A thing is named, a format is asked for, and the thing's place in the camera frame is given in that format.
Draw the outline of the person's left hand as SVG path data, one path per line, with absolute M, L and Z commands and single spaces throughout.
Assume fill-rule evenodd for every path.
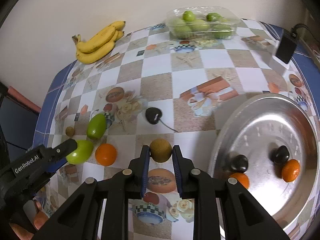
M 33 213 L 31 216 L 27 216 L 29 222 L 32 223 L 33 228 L 36 230 L 40 230 L 40 228 L 48 221 L 49 217 L 43 211 L 42 205 L 37 200 L 30 200 L 24 205 L 27 208 L 27 211 L 30 212 L 30 208 L 33 208 Z M 29 232 L 24 227 L 16 224 L 16 223 L 9 223 L 10 227 L 12 228 L 13 232 L 16 236 L 21 240 L 28 240 L 32 239 L 34 236 L 33 233 Z

